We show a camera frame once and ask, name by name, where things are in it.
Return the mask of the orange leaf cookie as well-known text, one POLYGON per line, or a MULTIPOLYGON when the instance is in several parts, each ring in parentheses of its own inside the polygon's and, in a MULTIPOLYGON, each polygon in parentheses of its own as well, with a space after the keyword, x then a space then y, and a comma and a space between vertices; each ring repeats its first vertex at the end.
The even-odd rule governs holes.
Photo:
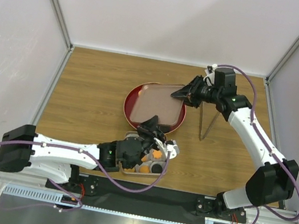
POLYGON ((152 160, 154 160, 154 161, 156 161, 156 160, 158 161, 162 157, 161 151, 153 150, 151 154, 152 154, 152 160))

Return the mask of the tin lid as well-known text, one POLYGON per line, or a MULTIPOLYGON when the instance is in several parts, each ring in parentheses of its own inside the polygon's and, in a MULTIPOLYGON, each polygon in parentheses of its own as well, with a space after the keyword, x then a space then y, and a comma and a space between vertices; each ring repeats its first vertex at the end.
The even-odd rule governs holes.
POLYGON ((181 90, 180 84, 152 84, 142 87, 142 93, 135 102, 130 120, 142 123, 157 115, 159 125, 173 126, 178 122, 183 102, 171 97, 171 93, 181 90))

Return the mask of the black sandwich cookie top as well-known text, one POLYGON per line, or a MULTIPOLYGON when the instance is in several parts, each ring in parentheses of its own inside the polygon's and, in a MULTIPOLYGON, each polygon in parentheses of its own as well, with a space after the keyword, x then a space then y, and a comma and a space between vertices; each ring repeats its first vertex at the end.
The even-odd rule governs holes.
POLYGON ((163 172, 163 167, 160 164, 154 164, 151 167, 151 172, 154 174, 161 174, 163 172))

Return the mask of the orange swirl cookie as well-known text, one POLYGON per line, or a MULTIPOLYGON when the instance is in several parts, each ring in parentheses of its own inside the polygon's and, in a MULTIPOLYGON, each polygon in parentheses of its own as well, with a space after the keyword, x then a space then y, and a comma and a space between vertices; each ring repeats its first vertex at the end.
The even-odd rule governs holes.
POLYGON ((135 172, 135 169, 124 169, 124 171, 126 172, 126 173, 134 173, 135 172))

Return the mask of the metal tongs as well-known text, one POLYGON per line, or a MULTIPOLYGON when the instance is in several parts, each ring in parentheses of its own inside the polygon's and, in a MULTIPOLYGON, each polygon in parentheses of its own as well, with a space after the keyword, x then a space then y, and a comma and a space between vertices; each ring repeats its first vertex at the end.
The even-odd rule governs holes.
POLYGON ((199 141, 203 141, 204 139, 206 139, 206 137, 209 135, 209 133, 213 129, 213 126, 215 125, 218 117, 220 116, 220 112, 218 112, 218 111, 215 112, 211 121, 208 121, 206 124, 205 123, 206 121, 204 120, 205 112, 206 112, 206 107, 205 107, 204 102, 200 105, 199 109, 200 109, 200 111, 199 111, 198 139, 199 139, 199 141))

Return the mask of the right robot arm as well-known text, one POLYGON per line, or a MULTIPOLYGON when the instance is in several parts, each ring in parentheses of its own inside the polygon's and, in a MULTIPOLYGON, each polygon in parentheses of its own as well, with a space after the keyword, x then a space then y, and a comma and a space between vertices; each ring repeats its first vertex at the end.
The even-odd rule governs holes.
POLYGON ((236 209, 259 207, 292 197, 298 164, 295 160, 287 160, 273 146, 262 127, 256 125, 252 105, 246 96, 237 94, 236 85, 210 86, 202 76, 196 76, 171 96, 191 107, 199 107, 203 102, 213 103, 240 136, 252 157, 256 172, 246 185, 217 195, 213 208, 217 217, 226 219, 236 209))

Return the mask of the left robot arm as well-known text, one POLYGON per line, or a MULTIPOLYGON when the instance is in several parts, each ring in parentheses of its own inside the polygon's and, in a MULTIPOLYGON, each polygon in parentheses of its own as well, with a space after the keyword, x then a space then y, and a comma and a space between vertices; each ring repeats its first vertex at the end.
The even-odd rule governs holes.
POLYGON ((74 169, 80 167, 101 172, 133 169, 144 156, 155 150, 168 157, 168 142, 160 129, 158 117, 137 126, 136 134, 122 140, 99 144, 60 141, 38 134, 35 125, 23 125, 3 134, 0 146, 0 171, 27 171, 53 180, 65 190, 79 185, 74 169))

